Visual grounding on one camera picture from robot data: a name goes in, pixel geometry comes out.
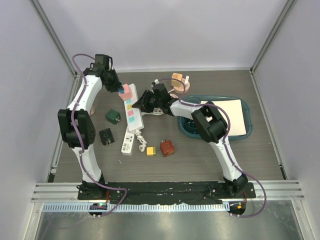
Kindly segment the pink cube adapter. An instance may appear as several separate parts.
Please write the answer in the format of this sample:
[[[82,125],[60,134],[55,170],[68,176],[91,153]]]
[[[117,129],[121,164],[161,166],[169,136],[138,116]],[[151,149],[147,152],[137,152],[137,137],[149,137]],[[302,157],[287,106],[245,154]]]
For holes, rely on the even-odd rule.
[[[133,97],[133,94],[132,94],[132,90],[129,87],[129,85],[128,84],[123,84],[122,87],[123,87],[123,90],[119,90],[118,96],[123,101],[127,101],[127,100],[131,99]]]

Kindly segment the long white power strip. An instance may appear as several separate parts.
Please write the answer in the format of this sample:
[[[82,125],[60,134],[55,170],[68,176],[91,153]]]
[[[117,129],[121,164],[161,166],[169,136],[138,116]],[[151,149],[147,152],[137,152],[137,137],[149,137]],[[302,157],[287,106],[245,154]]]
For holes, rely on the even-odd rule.
[[[144,128],[142,114],[139,108],[134,108],[133,104],[138,101],[138,93],[135,84],[130,84],[129,89],[132,92],[132,97],[124,102],[125,116],[127,128],[130,133]]]

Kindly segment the blue plug adapter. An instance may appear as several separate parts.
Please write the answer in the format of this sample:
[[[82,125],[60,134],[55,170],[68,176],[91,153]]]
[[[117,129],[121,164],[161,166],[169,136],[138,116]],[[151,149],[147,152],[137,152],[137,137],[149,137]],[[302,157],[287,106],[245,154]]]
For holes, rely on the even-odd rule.
[[[125,93],[125,90],[124,90],[123,85],[121,85],[121,86],[118,88],[118,93],[120,93],[120,94],[124,94],[124,93]]]

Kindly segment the green dragon cube adapter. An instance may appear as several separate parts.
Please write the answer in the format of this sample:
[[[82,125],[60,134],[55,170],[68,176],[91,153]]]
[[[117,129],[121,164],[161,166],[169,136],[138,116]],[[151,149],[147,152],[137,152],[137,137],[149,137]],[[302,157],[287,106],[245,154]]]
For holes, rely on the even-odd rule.
[[[110,109],[106,114],[105,118],[108,122],[116,125],[121,120],[121,115],[118,111]]]

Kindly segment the orange cube adapter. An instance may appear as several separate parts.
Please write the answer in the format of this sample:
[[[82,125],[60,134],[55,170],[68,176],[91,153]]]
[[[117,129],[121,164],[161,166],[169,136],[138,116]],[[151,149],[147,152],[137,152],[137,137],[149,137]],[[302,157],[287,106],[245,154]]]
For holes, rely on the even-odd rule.
[[[179,88],[182,84],[183,75],[181,73],[173,73],[171,76],[171,86]]]

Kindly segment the pink round socket base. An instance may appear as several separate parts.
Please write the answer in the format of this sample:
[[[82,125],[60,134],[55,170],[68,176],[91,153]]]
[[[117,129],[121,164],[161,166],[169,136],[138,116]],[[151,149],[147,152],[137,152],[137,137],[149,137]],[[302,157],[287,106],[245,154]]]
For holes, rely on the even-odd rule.
[[[187,93],[190,89],[190,85],[190,82],[188,82],[186,86],[184,84],[181,84],[179,87],[173,86],[169,92],[175,92],[177,94]]]

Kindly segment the yellow usb plug adapter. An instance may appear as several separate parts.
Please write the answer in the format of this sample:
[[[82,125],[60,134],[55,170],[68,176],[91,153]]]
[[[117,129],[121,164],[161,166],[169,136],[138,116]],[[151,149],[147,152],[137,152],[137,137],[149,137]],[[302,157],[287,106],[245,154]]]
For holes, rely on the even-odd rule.
[[[146,148],[146,155],[148,157],[156,156],[158,152],[159,152],[159,149],[155,146],[148,146]]]

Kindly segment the white plug adapter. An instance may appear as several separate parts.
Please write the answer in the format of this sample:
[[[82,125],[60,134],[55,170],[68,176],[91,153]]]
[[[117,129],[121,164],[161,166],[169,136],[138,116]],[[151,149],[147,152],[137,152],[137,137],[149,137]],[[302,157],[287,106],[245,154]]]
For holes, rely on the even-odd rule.
[[[190,88],[189,79],[190,79],[190,77],[188,75],[186,75],[185,78],[182,79],[186,90],[188,90]]]

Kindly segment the red carp cube adapter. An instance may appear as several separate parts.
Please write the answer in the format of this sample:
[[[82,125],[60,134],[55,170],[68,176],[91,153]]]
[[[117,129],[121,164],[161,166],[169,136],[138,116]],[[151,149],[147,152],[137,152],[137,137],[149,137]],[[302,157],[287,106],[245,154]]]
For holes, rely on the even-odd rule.
[[[160,143],[160,151],[163,157],[171,156],[175,153],[175,148],[171,140],[164,140]]]

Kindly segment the small white usb power strip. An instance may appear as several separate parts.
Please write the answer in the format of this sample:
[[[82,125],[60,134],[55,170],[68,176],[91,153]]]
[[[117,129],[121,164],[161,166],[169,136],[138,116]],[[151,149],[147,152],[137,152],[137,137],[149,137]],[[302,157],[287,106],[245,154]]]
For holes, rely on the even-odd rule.
[[[135,135],[131,132],[126,131],[121,146],[121,153],[125,156],[131,156],[133,152]]]

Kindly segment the black cube adapter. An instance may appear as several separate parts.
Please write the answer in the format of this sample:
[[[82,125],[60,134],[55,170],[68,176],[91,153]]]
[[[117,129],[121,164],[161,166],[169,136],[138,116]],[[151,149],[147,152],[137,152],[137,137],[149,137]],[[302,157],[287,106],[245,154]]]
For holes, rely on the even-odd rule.
[[[110,128],[99,131],[100,141],[104,146],[111,145],[115,142],[113,133]]]

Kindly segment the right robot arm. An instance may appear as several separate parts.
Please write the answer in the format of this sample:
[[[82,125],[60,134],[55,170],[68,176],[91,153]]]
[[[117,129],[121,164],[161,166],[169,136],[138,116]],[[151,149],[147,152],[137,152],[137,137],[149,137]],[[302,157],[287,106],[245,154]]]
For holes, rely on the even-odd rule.
[[[174,98],[163,83],[154,84],[152,90],[145,90],[132,107],[142,113],[151,113],[158,108],[166,115],[193,120],[200,138],[212,147],[217,156],[226,193],[233,198],[243,193],[248,178],[230,147],[228,134],[231,121],[221,107],[212,102],[195,104]]]

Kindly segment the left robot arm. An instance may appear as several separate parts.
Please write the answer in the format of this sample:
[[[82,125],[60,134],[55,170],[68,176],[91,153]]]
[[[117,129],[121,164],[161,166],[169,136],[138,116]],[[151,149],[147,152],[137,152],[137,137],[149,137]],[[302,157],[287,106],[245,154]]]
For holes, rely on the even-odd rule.
[[[125,90],[113,67],[112,57],[78,53],[72,57],[72,62],[80,73],[81,85],[68,107],[57,113],[60,134],[78,159],[82,185],[89,187],[89,194],[100,200],[106,195],[108,187],[94,152],[96,130],[90,110],[102,88],[110,93],[121,94]]]

